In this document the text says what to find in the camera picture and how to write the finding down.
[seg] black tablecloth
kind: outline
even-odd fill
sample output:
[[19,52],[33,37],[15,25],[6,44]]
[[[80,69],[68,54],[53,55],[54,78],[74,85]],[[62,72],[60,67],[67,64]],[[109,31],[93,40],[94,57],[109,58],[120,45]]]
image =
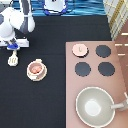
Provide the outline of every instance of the black tablecloth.
[[[107,16],[34,19],[35,30],[25,35],[30,47],[18,52],[18,66],[7,64],[12,51],[0,50],[0,128],[66,128],[65,42],[111,40]],[[38,58],[48,74],[33,82],[26,69]]]

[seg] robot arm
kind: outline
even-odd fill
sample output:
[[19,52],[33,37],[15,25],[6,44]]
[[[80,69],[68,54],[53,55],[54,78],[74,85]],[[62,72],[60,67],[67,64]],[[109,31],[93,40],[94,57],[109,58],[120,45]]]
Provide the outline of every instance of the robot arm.
[[32,17],[31,1],[19,0],[20,11],[12,11],[10,24],[24,34],[32,32],[35,28],[35,22]]

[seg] white bowl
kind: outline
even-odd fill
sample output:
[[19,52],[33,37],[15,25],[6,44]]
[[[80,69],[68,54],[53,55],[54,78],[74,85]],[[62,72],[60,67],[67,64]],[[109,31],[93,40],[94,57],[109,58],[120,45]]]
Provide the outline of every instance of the white bowl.
[[105,127],[115,116],[112,97],[98,87],[83,89],[76,98],[76,111],[80,119],[91,127]]

